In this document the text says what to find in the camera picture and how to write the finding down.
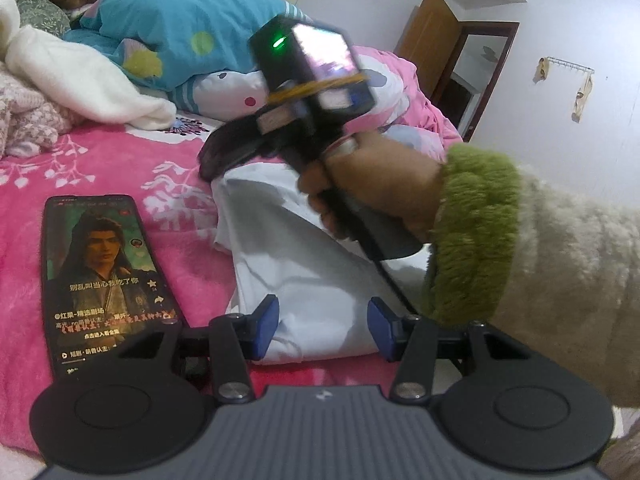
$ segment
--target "green dot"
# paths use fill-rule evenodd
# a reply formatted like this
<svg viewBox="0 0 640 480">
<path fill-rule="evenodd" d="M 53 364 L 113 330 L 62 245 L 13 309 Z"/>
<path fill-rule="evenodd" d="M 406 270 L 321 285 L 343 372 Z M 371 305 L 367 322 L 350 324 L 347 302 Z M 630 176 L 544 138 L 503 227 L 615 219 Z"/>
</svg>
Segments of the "green dot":
<svg viewBox="0 0 640 480">
<path fill-rule="evenodd" d="M 214 47 L 213 36 L 208 32 L 196 32 L 191 38 L 191 48 L 198 56 L 206 56 Z"/>
</svg>

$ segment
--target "folded white fabric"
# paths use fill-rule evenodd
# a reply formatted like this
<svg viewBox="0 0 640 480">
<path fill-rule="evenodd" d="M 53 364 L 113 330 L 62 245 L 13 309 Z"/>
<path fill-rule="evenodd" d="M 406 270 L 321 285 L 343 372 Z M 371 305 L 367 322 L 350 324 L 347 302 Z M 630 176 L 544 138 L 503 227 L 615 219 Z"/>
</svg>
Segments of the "folded white fabric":
<svg viewBox="0 0 640 480">
<path fill-rule="evenodd" d="M 382 297 L 405 314 L 354 242 L 322 230 L 284 164 L 236 168 L 214 184 L 216 243 L 234 259 L 238 289 L 228 312 L 250 314 L 267 294 L 280 300 L 280 325 L 264 364 L 374 353 L 367 303 Z M 426 252 L 390 265 L 417 301 Z"/>
<path fill-rule="evenodd" d="M 0 0 L 0 60 L 16 77 L 84 118 L 162 130 L 175 121 L 175 105 L 141 95 L 122 71 L 97 50 L 20 28 L 15 0 Z"/>
</svg>

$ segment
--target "white logo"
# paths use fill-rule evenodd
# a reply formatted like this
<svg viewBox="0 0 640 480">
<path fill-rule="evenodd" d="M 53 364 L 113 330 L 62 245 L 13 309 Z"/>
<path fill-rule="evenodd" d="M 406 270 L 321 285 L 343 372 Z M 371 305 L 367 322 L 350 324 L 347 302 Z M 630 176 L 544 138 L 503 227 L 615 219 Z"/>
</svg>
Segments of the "white logo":
<svg viewBox="0 0 640 480">
<path fill-rule="evenodd" d="M 316 394 L 316 399 L 325 402 L 326 400 L 331 399 L 331 397 L 333 396 L 334 394 L 332 394 L 329 390 L 322 390 L 319 394 Z"/>
</svg>

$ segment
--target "door frame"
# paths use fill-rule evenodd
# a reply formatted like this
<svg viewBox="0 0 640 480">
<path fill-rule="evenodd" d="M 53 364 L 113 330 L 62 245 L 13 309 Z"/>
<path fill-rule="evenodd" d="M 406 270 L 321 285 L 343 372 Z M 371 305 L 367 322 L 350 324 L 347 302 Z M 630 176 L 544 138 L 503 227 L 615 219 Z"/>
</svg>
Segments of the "door frame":
<svg viewBox="0 0 640 480">
<path fill-rule="evenodd" d="M 451 74 L 453 73 L 453 69 L 458 62 L 458 58 L 462 53 L 462 49 L 465 46 L 466 38 L 468 36 L 503 36 L 507 38 L 507 41 L 504 44 L 502 49 L 502 53 L 500 54 L 500 58 L 498 59 L 498 63 L 495 66 L 494 74 L 492 75 L 489 84 L 484 89 L 482 93 L 482 97 L 480 98 L 480 102 L 478 103 L 478 108 L 476 109 L 476 113 L 471 119 L 469 126 L 466 129 L 465 136 L 463 140 L 465 142 L 469 142 L 471 137 L 476 130 L 476 126 L 480 121 L 480 117 L 484 112 L 484 109 L 491 98 L 491 94 L 494 91 L 495 84 L 498 82 L 498 78 L 500 77 L 500 72 L 504 67 L 504 63 L 507 61 L 507 56 L 511 50 L 511 45 L 513 44 L 513 40 L 516 36 L 516 32 L 518 31 L 518 27 L 520 26 L 519 22 L 460 22 L 462 25 L 462 31 L 460 32 L 460 36 L 458 38 L 458 42 L 445 65 L 444 72 L 440 76 L 438 83 L 436 85 L 435 90 L 433 91 L 433 95 L 431 96 L 431 102 L 434 106 L 438 106 L 438 102 L 442 97 L 442 93 L 444 92 L 449 79 L 451 78 Z"/>
</svg>

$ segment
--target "green patterned pillow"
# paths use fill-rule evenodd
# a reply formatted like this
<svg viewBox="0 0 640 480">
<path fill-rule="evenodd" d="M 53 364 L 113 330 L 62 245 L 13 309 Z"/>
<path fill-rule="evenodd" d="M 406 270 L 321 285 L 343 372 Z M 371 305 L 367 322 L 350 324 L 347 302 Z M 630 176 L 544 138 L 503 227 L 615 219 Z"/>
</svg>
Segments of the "green patterned pillow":
<svg viewBox="0 0 640 480">
<path fill-rule="evenodd" d="M 59 38 L 70 29 L 64 10 L 49 0 L 18 0 L 18 10 L 21 27 L 31 25 Z"/>
</svg>

